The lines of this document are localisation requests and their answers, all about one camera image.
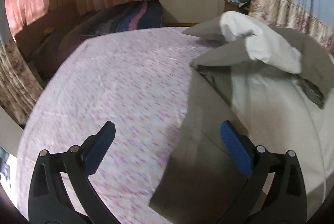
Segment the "olive and white jacket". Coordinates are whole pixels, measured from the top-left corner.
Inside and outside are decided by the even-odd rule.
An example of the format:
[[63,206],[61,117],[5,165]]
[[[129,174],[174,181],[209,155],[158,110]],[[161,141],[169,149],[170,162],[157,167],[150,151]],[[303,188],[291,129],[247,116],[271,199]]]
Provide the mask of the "olive and white jacket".
[[296,152],[313,216],[333,188],[333,60],[311,36],[229,11],[185,30],[213,44],[191,63],[187,114],[149,207],[172,223],[214,223],[241,192],[220,134]]

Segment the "white board at left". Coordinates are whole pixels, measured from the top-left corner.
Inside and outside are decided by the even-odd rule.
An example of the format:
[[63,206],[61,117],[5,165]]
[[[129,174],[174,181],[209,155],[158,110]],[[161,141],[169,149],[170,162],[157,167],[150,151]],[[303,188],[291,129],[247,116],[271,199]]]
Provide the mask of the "white board at left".
[[0,107],[0,145],[13,156],[18,155],[18,148],[23,129]]

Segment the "left blue floral curtain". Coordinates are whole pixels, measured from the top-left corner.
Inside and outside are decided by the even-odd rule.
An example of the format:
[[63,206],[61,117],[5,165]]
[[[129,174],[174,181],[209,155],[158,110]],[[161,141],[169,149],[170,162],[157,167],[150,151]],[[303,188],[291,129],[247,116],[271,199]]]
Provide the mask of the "left blue floral curtain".
[[19,125],[26,124],[42,94],[42,86],[32,74],[11,35],[1,0],[1,107]]

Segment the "pink floral bed sheet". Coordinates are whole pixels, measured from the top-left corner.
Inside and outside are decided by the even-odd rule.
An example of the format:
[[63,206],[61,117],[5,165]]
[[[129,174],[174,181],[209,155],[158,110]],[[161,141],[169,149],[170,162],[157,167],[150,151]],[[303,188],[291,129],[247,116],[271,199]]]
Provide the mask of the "pink floral bed sheet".
[[165,223],[149,201],[187,112],[190,62],[209,43],[183,28],[113,33],[82,43],[39,97],[18,150],[18,209],[28,213],[38,154],[64,152],[111,121],[116,135],[90,181],[122,223]]

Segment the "bed with maroon base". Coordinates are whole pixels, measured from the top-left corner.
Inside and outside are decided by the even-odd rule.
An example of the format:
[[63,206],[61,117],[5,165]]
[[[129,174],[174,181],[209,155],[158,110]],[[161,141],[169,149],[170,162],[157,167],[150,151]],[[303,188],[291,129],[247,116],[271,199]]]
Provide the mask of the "bed with maroon base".
[[15,35],[28,64],[47,82],[85,40],[111,33],[162,27],[159,0],[133,1],[79,15],[74,4],[48,12]]

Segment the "yellow toy on bed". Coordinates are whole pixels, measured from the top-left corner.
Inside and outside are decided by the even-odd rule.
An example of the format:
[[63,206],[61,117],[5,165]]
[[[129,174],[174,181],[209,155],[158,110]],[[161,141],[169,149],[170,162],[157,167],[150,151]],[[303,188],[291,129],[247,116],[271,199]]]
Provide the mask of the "yellow toy on bed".
[[53,27],[48,27],[44,30],[44,35],[47,36],[47,35],[50,35],[52,32],[55,31],[55,28]]

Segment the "wooden bedside cabinet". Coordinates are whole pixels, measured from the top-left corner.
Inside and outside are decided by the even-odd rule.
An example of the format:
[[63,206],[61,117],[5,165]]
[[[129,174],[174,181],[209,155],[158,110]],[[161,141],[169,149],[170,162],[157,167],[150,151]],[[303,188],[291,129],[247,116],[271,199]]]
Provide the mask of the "wooden bedside cabinet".
[[250,8],[247,6],[242,6],[239,7],[239,5],[236,2],[231,2],[228,0],[223,0],[225,2],[225,6],[224,6],[224,10],[223,12],[227,12],[227,11],[236,11],[239,12],[241,14],[245,14],[248,15],[250,12]]

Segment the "striped blue pink blanket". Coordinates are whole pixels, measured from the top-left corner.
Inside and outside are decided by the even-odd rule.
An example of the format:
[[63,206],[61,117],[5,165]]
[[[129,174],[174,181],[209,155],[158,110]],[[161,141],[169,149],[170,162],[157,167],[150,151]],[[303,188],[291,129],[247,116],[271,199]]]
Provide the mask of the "striped blue pink blanket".
[[44,36],[44,40],[61,40],[74,28],[79,29],[80,39],[138,29],[161,28],[162,15],[160,0],[126,2],[79,16],[73,24],[68,24],[64,28],[55,28],[50,35]]

